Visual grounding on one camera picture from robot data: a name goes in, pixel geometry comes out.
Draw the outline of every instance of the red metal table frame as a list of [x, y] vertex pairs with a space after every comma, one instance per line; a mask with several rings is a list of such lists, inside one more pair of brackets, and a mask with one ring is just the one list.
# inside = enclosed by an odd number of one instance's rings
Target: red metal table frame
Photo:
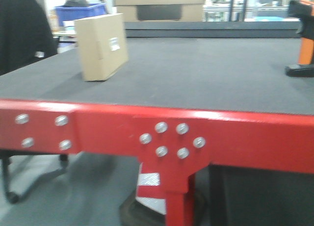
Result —
[[[15, 123], [28, 114], [25, 124]], [[66, 115], [69, 122], [56, 126]], [[157, 133], [155, 125], [168, 129]], [[189, 131], [179, 135], [178, 124]], [[152, 141], [141, 144], [148, 133]], [[31, 137], [34, 145], [22, 148]], [[204, 137], [196, 148], [193, 140]], [[62, 151], [59, 143], [70, 140]], [[71, 154], [81, 151], [136, 156], [155, 172], [166, 195], [167, 226], [192, 226], [195, 173], [210, 165], [226, 165], [300, 173], [314, 173], [314, 116], [253, 112], [206, 111], [143, 106], [0, 100], [0, 147], [4, 150]], [[168, 148], [158, 157], [156, 149]], [[179, 159], [177, 151], [189, 150]]]

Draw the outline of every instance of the gray table top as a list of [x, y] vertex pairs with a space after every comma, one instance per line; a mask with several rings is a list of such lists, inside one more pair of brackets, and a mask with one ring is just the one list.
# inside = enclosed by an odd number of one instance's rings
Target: gray table top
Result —
[[77, 50], [0, 76], [0, 98], [314, 115], [314, 78], [291, 78], [299, 39], [130, 38], [130, 60], [84, 82]]

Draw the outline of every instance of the bolt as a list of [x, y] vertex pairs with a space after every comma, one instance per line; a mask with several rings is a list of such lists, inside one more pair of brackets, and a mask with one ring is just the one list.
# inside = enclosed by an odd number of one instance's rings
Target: bolt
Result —
[[187, 133], [188, 132], [188, 125], [187, 125], [187, 123], [181, 123], [181, 124], [177, 125], [176, 130], [177, 130], [178, 134], [185, 134], [185, 133]]
[[141, 142], [141, 144], [149, 144], [152, 141], [152, 136], [148, 133], [142, 134], [139, 137], [139, 141]]
[[205, 146], [205, 143], [206, 143], [206, 141], [205, 141], [205, 139], [204, 139], [203, 137], [197, 137], [197, 138], [194, 139], [194, 141], [193, 141], [194, 147], [196, 147], [196, 148], [198, 148], [198, 149], [204, 147], [204, 146]]
[[155, 126], [155, 131], [159, 134], [166, 132], [167, 129], [168, 129], [168, 125], [166, 122], [159, 122]]
[[62, 142], [60, 142], [59, 144], [59, 148], [62, 151], [68, 150], [72, 147], [72, 143], [70, 140], [63, 140]]
[[22, 148], [27, 149], [34, 146], [34, 139], [33, 138], [26, 138], [22, 141]]
[[185, 159], [189, 156], [190, 152], [187, 148], [181, 148], [177, 151], [177, 156], [180, 159]]
[[15, 123], [16, 124], [25, 124], [29, 121], [29, 116], [28, 114], [20, 114], [15, 118]]
[[161, 146], [161, 147], [156, 149], [156, 155], [158, 157], [166, 156], [167, 153], [168, 153], [168, 148], [166, 146]]
[[69, 122], [69, 119], [65, 115], [57, 117], [54, 121], [56, 126], [65, 126], [68, 122]]

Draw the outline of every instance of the white label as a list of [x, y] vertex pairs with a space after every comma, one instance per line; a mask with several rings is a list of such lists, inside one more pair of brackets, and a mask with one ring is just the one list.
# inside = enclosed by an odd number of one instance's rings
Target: white label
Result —
[[109, 46], [111, 51], [116, 51], [120, 48], [119, 42], [118, 42], [118, 37], [114, 37], [109, 39]]
[[35, 53], [35, 57], [37, 57], [37, 58], [43, 58], [43, 57], [45, 57], [45, 53], [44, 53], [44, 52], [41, 52], [41, 51], [37, 51], [37, 52]]

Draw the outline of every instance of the blue plastic crate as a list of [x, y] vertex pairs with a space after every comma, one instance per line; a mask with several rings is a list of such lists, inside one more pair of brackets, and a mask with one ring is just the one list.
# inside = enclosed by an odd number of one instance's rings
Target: blue plastic crate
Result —
[[72, 21], [107, 14], [105, 3], [89, 5], [89, 7], [56, 6], [54, 9], [59, 19], [59, 26], [63, 26], [63, 21]]

